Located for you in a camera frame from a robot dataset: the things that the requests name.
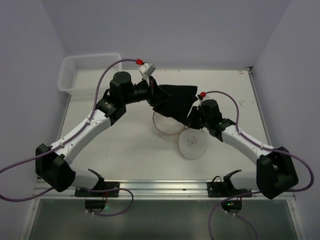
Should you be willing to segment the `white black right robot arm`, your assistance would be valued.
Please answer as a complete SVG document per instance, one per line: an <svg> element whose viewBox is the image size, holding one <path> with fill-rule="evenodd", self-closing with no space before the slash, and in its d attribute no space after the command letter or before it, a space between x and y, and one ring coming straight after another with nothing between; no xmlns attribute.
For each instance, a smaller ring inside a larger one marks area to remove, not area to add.
<svg viewBox="0 0 320 240"><path fill-rule="evenodd" d="M266 198L274 199L298 184L298 175L288 150L264 145L244 134L237 121L222 116L215 100L203 100L198 106L193 106L186 124L192 129L206 128L212 137L235 148L255 165L254 171L234 170L220 182L212 182L211 187L219 190L221 196L251 194L256 190Z"/></svg>

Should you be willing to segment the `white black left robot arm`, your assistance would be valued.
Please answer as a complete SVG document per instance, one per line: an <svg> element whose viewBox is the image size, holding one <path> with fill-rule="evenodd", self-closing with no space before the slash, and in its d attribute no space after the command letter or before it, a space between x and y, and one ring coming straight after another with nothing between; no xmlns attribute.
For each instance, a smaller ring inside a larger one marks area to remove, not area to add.
<svg viewBox="0 0 320 240"><path fill-rule="evenodd" d="M157 85L152 76L134 84L128 72L115 73L109 89L78 126L50 146L41 144L36 148L36 174L57 192L63 192L69 187L101 191L105 180L100 174L92 169L72 168L77 155L95 137L115 124L126 113L128 104L147 101L155 107L171 97Z"/></svg>

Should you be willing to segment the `white mesh laundry bag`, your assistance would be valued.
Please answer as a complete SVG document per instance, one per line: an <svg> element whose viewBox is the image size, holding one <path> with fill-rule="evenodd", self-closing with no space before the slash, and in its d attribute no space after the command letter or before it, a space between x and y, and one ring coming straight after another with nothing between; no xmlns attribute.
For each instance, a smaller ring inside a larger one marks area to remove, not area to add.
<svg viewBox="0 0 320 240"><path fill-rule="evenodd" d="M208 149L207 135L202 129L189 128L157 112L153 112L152 123L155 133L166 141L175 142L185 159L199 159Z"/></svg>

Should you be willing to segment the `black bra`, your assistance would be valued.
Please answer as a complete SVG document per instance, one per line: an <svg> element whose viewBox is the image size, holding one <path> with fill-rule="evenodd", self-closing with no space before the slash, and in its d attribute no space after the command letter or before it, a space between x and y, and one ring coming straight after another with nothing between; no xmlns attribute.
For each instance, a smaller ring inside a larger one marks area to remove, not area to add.
<svg viewBox="0 0 320 240"><path fill-rule="evenodd" d="M187 124L187 118L195 101L198 100L196 85L162 84L159 88L170 95L166 101L153 107L153 111L181 124Z"/></svg>

